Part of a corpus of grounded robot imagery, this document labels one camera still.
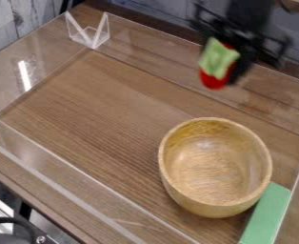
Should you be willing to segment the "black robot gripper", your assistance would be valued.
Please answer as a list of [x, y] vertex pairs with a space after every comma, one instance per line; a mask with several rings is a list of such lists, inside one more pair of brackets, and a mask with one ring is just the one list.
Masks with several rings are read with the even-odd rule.
[[226, 12], [218, 13], [206, 3], [195, 3], [191, 27], [200, 32], [208, 31], [240, 51], [230, 85], [238, 82], [255, 61], [272, 67], [280, 67], [284, 62], [292, 39], [272, 23], [275, 7], [276, 3], [228, 3]]

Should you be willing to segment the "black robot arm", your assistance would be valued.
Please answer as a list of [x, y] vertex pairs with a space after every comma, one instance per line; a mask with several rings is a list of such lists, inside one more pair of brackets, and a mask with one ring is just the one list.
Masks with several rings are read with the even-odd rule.
[[219, 14], [195, 3], [190, 25], [204, 36], [199, 76], [210, 89], [234, 85], [256, 62], [282, 66], [292, 39], [271, 24], [274, 8], [274, 0], [231, 0]]

